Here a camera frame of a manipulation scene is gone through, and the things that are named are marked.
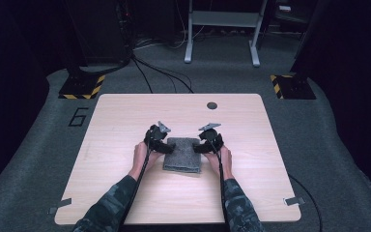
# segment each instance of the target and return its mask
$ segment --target hazard tape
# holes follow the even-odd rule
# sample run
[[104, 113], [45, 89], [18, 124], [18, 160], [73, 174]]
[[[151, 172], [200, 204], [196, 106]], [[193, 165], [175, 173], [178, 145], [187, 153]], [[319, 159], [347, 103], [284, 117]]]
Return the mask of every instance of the hazard tape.
[[279, 87], [279, 84], [278, 84], [278, 81], [276, 80], [277, 77], [292, 77], [291, 75], [271, 75], [271, 81], [272, 81], [272, 84], [273, 84], [273, 90], [275, 91], [276, 93], [276, 96], [279, 98], [279, 99], [284, 99], [284, 96], [282, 95], [282, 92], [281, 92], [281, 88]]
[[100, 90], [100, 87], [105, 79], [105, 75], [102, 75], [99, 77], [98, 82], [96, 83], [95, 88], [93, 89], [92, 93], [90, 95], [59, 95], [59, 99], [94, 99]]

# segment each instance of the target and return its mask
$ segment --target wrist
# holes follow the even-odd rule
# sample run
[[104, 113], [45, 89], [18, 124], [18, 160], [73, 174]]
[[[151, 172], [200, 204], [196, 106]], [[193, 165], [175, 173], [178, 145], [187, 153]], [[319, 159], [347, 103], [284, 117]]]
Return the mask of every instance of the wrist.
[[131, 171], [128, 173], [128, 175], [130, 177], [132, 177], [135, 181], [137, 181], [139, 176], [140, 176], [140, 172], [141, 172], [141, 170], [138, 170], [136, 168], [132, 168]]
[[224, 181], [228, 179], [236, 179], [231, 172], [224, 172]]

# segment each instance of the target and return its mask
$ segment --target table leg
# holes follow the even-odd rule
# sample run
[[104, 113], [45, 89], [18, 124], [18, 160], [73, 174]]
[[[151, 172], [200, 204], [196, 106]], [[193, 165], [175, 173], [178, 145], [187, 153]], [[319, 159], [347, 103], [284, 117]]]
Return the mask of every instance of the table leg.
[[188, 41], [185, 50], [185, 63], [191, 63], [192, 55], [192, 0], [189, 0], [188, 5]]

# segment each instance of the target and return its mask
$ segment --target camouflage sleeve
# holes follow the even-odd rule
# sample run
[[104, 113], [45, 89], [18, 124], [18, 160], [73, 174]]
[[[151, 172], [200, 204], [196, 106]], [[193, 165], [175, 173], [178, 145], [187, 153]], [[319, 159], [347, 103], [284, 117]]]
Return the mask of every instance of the camouflage sleeve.
[[89, 209], [72, 231], [118, 231], [126, 207], [134, 195], [135, 185], [136, 181], [132, 177], [124, 177]]
[[235, 179], [224, 183], [225, 209], [231, 232], [265, 231], [251, 201]]

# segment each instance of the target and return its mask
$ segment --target wooden table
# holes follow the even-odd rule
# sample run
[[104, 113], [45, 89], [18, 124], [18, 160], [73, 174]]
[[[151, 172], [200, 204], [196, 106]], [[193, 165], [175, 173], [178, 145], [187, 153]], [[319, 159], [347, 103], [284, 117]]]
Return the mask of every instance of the wooden table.
[[[209, 109], [215, 102], [217, 109]], [[256, 94], [108, 94], [99, 98], [58, 209], [58, 224], [75, 224], [128, 174], [134, 146], [161, 121], [168, 137], [195, 137], [208, 123], [233, 154], [233, 173], [261, 221], [296, 221], [298, 205], [261, 97]], [[202, 157], [201, 173], [162, 170], [164, 157], [143, 177], [126, 224], [223, 222], [219, 181]]]

